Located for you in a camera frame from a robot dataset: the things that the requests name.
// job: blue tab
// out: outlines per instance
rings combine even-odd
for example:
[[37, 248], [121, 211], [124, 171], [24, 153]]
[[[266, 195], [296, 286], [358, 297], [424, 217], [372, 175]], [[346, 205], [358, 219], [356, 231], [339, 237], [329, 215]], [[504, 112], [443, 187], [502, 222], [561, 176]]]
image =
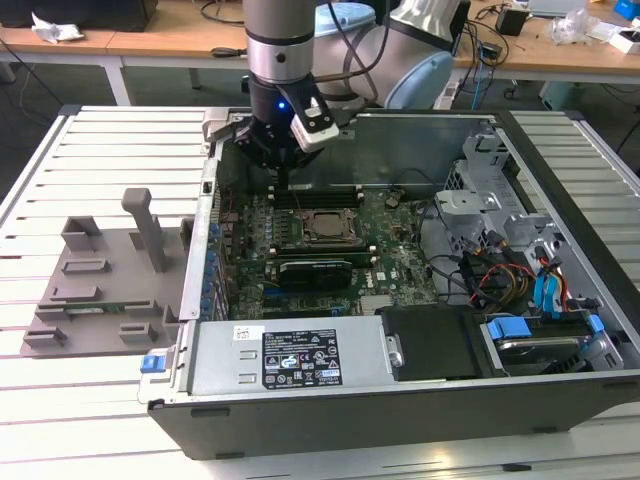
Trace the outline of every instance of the blue tab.
[[140, 364], [140, 373], [162, 373], [166, 358], [162, 355], [145, 355]]
[[499, 317], [489, 322], [489, 333], [494, 340], [502, 338], [527, 338], [532, 333], [524, 317]]
[[500, 330], [500, 325], [495, 320], [491, 320], [487, 323], [487, 327], [489, 327], [489, 333], [491, 334], [491, 338], [493, 340], [500, 340], [503, 337], [502, 330]]
[[589, 322], [589, 326], [591, 327], [591, 330], [593, 330], [594, 335], [596, 333], [604, 332], [604, 324], [598, 315], [589, 315], [587, 322]]

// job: cpu socket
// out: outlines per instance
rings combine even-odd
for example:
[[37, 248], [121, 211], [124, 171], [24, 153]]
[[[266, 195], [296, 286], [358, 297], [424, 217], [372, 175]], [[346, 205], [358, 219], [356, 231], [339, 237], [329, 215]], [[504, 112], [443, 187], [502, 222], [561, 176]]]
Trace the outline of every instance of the cpu socket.
[[306, 210], [302, 215], [302, 237], [316, 247], [344, 247], [362, 244], [355, 226], [355, 215], [349, 209]]

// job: circuit board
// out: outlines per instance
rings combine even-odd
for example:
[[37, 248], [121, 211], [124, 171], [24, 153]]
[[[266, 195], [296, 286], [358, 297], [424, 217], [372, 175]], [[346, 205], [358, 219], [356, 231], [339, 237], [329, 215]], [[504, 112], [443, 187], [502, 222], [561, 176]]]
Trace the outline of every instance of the circuit board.
[[[390, 194], [365, 190], [361, 203], [347, 209], [276, 209], [266, 196], [255, 195], [223, 200], [228, 318], [372, 315], [383, 306], [435, 302], [437, 291], [415, 243], [414, 206], [395, 202], [390, 208]], [[331, 253], [327, 245], [342, 253]], [[296, 261], [348, 261], [353, 265], [348, 286], [283, 292], [275, 272], [290, 259], [274, 258], [274, 246], [295, 251]], [[349, 249], [361, 253], [345, 254]]]

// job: motherboard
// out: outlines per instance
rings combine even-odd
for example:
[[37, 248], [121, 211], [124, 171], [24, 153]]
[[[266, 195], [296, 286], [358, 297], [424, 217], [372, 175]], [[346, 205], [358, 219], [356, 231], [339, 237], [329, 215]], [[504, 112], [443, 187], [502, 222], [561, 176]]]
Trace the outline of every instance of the motherboard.
[[223, 191], [208, 253], [219, 275], [205, 275], [203, 291], [224, 301], [205, 303], [224, 304], [218, 317], [244, 320], [373, 315], [435, 302], [416, 244], [417, 204], [402, 197], [360, 187]]

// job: paper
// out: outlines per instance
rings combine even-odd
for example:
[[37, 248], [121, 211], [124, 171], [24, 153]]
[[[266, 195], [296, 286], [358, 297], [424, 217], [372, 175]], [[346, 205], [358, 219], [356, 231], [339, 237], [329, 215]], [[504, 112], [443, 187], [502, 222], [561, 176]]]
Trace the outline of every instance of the paper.
[[595, 28], [587, 33], [587, 35], [595, 38], [596, 40], [608, 43], [616, 33], [624, 30], [624, 28], [625, 27], [620, 27], [613, 23], [600, 22], [595, 26]]
[[56, 25], [55, 23], [45, 22], [36, 17], [34, 13], [31, 14], [31, 17], [33, 18], [31, 30], [49, 43], [57, 44], [58, 42], [84, 38], [84, 35], [80, 33], [76, 25]]

